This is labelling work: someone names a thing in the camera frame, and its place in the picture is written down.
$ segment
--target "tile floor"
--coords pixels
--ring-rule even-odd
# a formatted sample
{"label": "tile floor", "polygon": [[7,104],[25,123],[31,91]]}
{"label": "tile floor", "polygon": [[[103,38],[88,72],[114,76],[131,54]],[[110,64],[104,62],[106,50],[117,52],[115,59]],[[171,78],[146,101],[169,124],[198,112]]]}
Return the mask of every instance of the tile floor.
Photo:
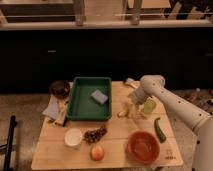
{"label": "tile floor", "polygon": [[[184,96],[191,91],[177,90],[173,92]],[[212,98],[205,90],[201,90],[201,96],[202,100]],[[48,101],[48,94],[0,95],[0,145],[6,142],[10,116],[12,114],[16,115],[18,121],[14,136],[15,150],[11,157],[11,166],[16,171],[31,170],[33,152],[44,119],[41,112],[46,108]],[[167,113],[177,138],[184,164],[180,167],[163,168],[163,171],[191,171],[196,137],[172,111],[167,109]],[[4,155],[0,155],[0,170],[3,161]],[[142,171],[143,169],[122,170]]]}

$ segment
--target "brown bowl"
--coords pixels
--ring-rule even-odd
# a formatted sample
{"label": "brown bowl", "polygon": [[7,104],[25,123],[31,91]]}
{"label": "brown bowl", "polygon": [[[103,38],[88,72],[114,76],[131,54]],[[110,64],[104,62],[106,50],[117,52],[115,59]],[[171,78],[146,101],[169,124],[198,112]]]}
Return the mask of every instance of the brown bowl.
{"label": "brown bowl", "polygon": [[136,161],[148,165],[158,158],[160,147],[152,134],[137,131],[128,139],[127,153]]}

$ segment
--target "dark background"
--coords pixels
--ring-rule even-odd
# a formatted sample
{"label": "dark background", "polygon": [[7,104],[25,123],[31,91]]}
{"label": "dark background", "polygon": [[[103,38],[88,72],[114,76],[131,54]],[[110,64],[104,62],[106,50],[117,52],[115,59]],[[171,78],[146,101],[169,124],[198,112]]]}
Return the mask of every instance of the dark background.
{"label": "dark background", "polygon": [[162,74],[168,89],[213,88],[213,29],[0,32],[0,93],[48,92],[55,80]]}

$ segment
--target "green tray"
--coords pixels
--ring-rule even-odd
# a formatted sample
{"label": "green tray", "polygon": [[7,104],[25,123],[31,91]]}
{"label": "green tray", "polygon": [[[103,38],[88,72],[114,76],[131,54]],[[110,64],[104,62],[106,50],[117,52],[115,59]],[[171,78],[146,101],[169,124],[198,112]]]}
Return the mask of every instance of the green tray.
{"label": "green tray", "polygon": [[[103,104],[97,103],[91,94],[100,90],[108,96]],[[111,78],[108,77],[75,77],[67,118],[78,121],[106,121],[111,118]]]}

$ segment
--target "peach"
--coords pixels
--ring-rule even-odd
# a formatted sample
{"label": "peach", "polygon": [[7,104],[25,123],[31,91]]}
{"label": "peach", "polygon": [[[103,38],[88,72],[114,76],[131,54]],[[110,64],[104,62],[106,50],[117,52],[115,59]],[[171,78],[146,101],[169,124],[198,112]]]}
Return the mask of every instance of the peach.
{"label": "peach", "polygon": [[95,145],[91,149],[90,156],[92,160],[99,161],[104,158],[104,150],[100,145]]}

